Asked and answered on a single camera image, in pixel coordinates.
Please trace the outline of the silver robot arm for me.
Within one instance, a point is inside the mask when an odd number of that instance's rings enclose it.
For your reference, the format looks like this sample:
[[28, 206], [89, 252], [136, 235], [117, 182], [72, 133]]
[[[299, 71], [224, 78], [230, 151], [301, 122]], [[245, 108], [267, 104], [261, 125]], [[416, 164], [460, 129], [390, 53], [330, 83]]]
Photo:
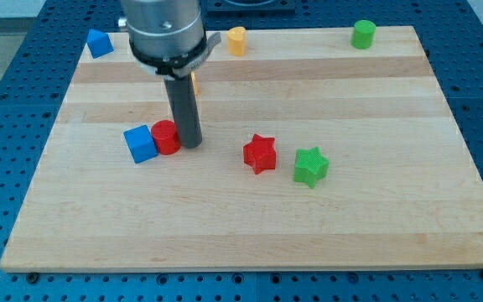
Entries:
[[168, 80], [190, 76], [221, 43], [207, 34], [199, 0], [121, 0], [133, 56], [152, 73]]

